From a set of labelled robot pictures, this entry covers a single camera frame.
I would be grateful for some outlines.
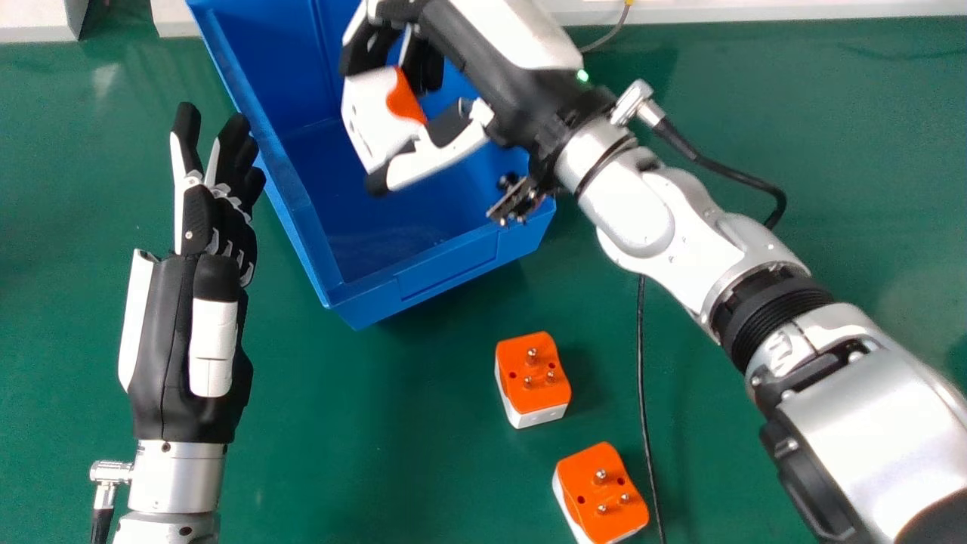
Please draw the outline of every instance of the green table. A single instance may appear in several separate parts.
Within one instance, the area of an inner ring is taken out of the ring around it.
[[[137,8],[95,14],[80,44],[0,48],[4,544],[85,539],[90,463],[132,457],[115,371],[131,250],[171,244],[175,105],[198,104],[203,141],[231,111],[201,42],[159,40]],[[781,183],[778,232],[815,275],[962,384],[966,45],[964,19],[637,27],[588,65],[615,90],[649,79],[696,144]],[[727,208],[770,205],[701,175]],[[224,542],[570,542],[551,473],[600,440],[644,487],[635,278],[571,202],[535,254],[359,333],[319,305],[265,200],[255,225],[256,381],[229,455]],[[654,286],[646,327],[670,541],[809,542],[731,364]],[[542,329],[573,403],[517,432],[492,351]]]

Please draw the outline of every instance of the blue plastic box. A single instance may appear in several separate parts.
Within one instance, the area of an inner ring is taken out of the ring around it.
[[[266,194],[326,308],[361,329],[538,248],[548,200],[526,226],[484,216],[497,181],[524,173],[519,151],[487,145],[473,157],[382,199],[339,117],[338,58],[357,0],[189,0],[235,106],[251,122]],[[475,98],[448,66],[423,100],[429,117]]]

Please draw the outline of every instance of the orange and white plug adapter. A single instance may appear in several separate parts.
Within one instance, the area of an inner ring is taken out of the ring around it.
[[[564,417],[571,384],[561,368],[554,339],[538,332],[497,344],[493,374],[507,419],[523,429]]]
[[[580,544],[620,542],[651,517],[618,450],[607,442],[559,461],[551,486]]]

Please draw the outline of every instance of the green tabletop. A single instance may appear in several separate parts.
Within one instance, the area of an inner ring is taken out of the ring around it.
[[[80,44],[0,47],[0,542],[87,537],[92,461],[130,460],[116,377],[131,251],[171,236],[167,130],[179,101],[232,110],[198,40],[143,10],[92,16]],[[776,180],[778,233],[963,384],[967,25],[962,18],[630,28],[588,59],[636,77],[693,141]],[[578,29],[585,43],[600,29]],[[678,160],[663,145],[656,151]],[[770,202],[699,172],[722,205]],[[319,304],[268,201],[245,338],[256,368],[221,501],[226,543],[571,541],[561,458],[601,440],[644,489],[635,278],[563,199],[541,249],[362,332]],[[673,543],[809,542],[731,364],[654,284],[647,388]],[[561,421],[508,425],[497,341],[551,332],[574,389]],[[126,500],[122,495],[120,504]],[[653,529],[639,542],[657,542]]]

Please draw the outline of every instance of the robotic hand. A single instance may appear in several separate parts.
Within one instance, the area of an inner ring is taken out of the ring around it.
[[[227,444],[249,402],[252,366],[242,350],[256,262],[252,206],[265,175],[249,122],[234,115],[203,174],[196,146],[201,116],[178,106],[171,129],[174,254],[135,250],[118,378],[131,400],[137,454],[98,461],[92,544],[110,532],[117,488],[130,484],[114,544],[218,541]]]
[[[401,66],[386,68],[403,32]],[[763,445],[818,539],[962,541],[963,396],[859,308],[835,302],[770,230],[723,212],[696,177],[639,146],[633,118],[700,157],[647,84],[616,100],[582,83],[578,50],[532,0],[364,0],[343,45],[343,118],[371,193],[458,160],[474,148],[454,145],[463,135],[526,149],[529,175],[490,217],[504,224],[557,187],[572,193],[607,256],[665,287],[745,375],[767,420]],[[481,97],[426,122],[414,104],[440,86],[442,57]]]

